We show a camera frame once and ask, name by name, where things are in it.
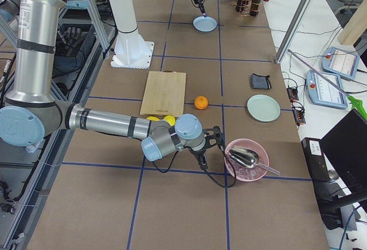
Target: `white desk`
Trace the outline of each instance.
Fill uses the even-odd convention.
[[[298,7],[300,0],[270,0],[269,2],[264,2],[264,7],[266,11],[266,15],[268,18],[269,26],[271,29],[276,30],[284,30],[288,29],[288,26],[294,16],[296,8]],[[327,2],[325,0],[313,0],[310,8],[306,12],[303,21],[299,27],[299,31],[301,32],[313,32],[313,33],[323,33],[332,31],[339,26],[337,19],[335,18],[332,10],[329,8]],[[330,44],[330,40],[334,38],[334,35],[340,33],[342,30],[337,29],[334,33],[326,33],[323,35],[314,35],[314,34],[303,34],[297,33],[293,39],[293,42],[290,46],[290,49],[294,52],[298,52],[305,56],[316,56],[319,55],[320,52],[324,52],[328,46],[337,46],[341,47],[344,50],[354,51],[355,49],[352,46],[344,46],[341,45],[338,41],[337,36]],[[272,38],[274,41],[274,45],[279,47],[282,39],[285,35],[285,32],[272,31]],[[313,66],[319,70],[321,70],[321,58],[306,58],[306,61],[313,64]],[[294,79],[298,85],[303,85],[304,80],[290,73],[290,54],[287,53],[281,63],[282,71],[289,73],[290,78]],[[362,61],[360,61],[358,68],[366,70]],[[296,58],[292,57],[291,59],[291,71],[300,75],[302,77],[306,77],[306,73],[309,71],[309,68],[299,62]],[[357,72],[356,81],[360,81],[363,83],[367,82],[367,74]],[[351,81],[343,80],[343,87],[345,91],[362,91],[367,89],[362,85],[358,85]],[[306,109],[305,120],[306,124],[301,125],[299,128],[299,138],[302,140],[304,137],[314,137],[314,138],[322,138],[324,134],[326,134],[331,128],[335,126],[336,123],[340,119],[342,119],[349,111],[350,107],[346,110],[338,110],[334,108],[327,108],[323,106],[316,106],[310,102],[310,99],[307,95],[307,92],[303,94],[303,87],[299,87],[299,97],[301,103],[304,104]],[[354,97],[361,99],[364,103],[367,103],[367,93],[361,93],[353,95]],[[360,214],[362,214],[362,220],[366,220],[366,214],[360,208],[358,210]],[[351,239],[358,238],[357,241],[351,242],[350,240],[345,240],[343,242],[342,249],[352,249],[354,247],[359,247],[361,249],[367,249],[367,225],[363,223],[357,223],[358,231],[348,232],[349,237]],[[325,232],[328,237],[329,246],[332,248],[338,248],[339,242],[342,235],[342,229],[338,228],[333,231],[327,230],[325,228]]]

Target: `light blue plate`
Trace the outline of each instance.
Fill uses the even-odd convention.
[[[256,120],[270,122],[280,115],[280,106],[277,101],[267,95],[254,95],[247,101],[249,113]]]
[[[194,19],[193,25],[202,32],[209,32],[217,27],[217,21],[212,17],[200,16]]]

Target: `computer monitor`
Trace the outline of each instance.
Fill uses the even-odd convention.
[[[359,202],[367,212],[367,121],[357,110],[351,110],[321,139],[320,146],[352,192],[323,208]]]

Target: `pink bowl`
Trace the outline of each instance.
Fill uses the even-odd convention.
[[[233,146],[240,146],[240,147],[244,147],[244,148],[247,148],[247,149],[250,149],[250,150],[253,150],[253,151],[257,152],[257,154],[259,155],[259,162],[269,166],[268,154],[266,153],[264,148],[260,144],[258,144],[257,142],[255,142],[251,139],[244,139],[244,138],[236,139],[236,140],[232,141],[230,144],[227,145],[227,147],[225,148],[225,154],[228,154],[229,150]],[[227,168],[228,172],[233,177],[235,175],[233,173],[232,167],[228,163],[228,160],[230,160],[233,167],[235,168],[236,178],[240,181],[255,181],[255,180],[258,180],[258,179],[262,178],[267,172],[266,170],[264,170],[261,167],[255,167],[255,168],[249,169],[249,168],[246,168],[246,167],[243,167],[243,166],[239,165],[238,163],[236,163],[235,161],[233,161],[230,158],[228,158],[228,159],[224,158],[225,167]]]

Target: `wooden cutting board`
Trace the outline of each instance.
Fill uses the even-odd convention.
[[[140,114],[181,116],[184,112],[185,85],[185,73],[150,71]]]

